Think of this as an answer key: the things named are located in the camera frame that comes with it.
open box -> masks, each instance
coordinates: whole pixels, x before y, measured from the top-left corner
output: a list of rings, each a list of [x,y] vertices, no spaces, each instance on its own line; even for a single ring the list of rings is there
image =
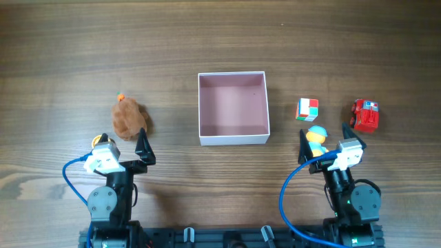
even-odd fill
[[[265,72],[200,73],[198,81],[201,145],[267,142]]]

blue hat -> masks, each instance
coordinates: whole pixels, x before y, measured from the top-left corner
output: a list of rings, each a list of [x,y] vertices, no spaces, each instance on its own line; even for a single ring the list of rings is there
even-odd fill
[[[319,134],[321,136],[328,137],[328,134],[326,133],[326,129],[321,126],[312,126],[308,129],[308,131]]]

wooden tabletop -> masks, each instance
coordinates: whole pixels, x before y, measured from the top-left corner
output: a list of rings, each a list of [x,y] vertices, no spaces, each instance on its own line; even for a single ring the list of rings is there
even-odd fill
[[[157,164],[135,176],[143,227],[283,226],[280,187],[297,165],[300,97],[331,149],[355,99],[380,104],[352,169],[382,189],[388,247],[441,243],[441,5],[432,1],[165,1],[0,6],[0,247],[76,247],[90,214],[61,176],[112,129],[124,92],[146,105]],[[201,147],[199,72],[265,71],[266,145]],[[68,176],[88,197],[105,179]],[[285,211],[332,217],[322,175],[301,171]]]

stuffed animal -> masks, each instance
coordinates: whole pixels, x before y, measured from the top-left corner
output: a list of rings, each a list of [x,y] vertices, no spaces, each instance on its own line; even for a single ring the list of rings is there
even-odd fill
[[[118,103],[112,107],[112,124],[116,135],[124,141],[138,136],[139,130],[147,131],[147,112],[140,112],[140,106],[135,99],[118,95]]]

toy car wheel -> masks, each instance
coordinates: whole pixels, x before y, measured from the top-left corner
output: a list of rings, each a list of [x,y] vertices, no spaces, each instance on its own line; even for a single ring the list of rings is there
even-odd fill
[[[356,125],[356,119],[355,119],[354,117],[351,117],[351,120],[350,120],[350,122],[349,122],[349,125],[350,125],[351,127],[355,127],[355,125]]]

